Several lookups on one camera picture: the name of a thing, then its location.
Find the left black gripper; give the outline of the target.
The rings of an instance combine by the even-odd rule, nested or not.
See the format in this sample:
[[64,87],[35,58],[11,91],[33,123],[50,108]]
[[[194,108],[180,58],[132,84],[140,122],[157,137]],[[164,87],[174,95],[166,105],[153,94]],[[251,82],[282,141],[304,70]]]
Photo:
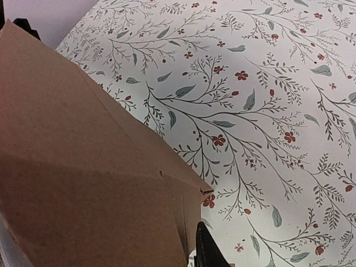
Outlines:
[[39,41],[41,40],[38,32],[35,29],[32,29],[32,27],[29,24],[29,21],[25,18],[16,18],[13,23],[17,25],[18,27],[22,28],[24,31],[38,39]]

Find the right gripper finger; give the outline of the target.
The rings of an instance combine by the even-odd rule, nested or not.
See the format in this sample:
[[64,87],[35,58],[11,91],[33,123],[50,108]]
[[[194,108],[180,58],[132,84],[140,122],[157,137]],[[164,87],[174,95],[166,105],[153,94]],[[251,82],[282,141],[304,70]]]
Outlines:
[[206,225],[200,221],[196,229],[196,255],[194,264],[197,267],[229,267]]

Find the brown cardboard box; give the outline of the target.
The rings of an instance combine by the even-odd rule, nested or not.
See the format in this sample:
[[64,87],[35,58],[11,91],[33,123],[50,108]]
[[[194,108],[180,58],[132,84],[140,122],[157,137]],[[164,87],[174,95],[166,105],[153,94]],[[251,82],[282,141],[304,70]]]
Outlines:
[[186,266],[211,191],[79,67],[6,22],[2,266]]

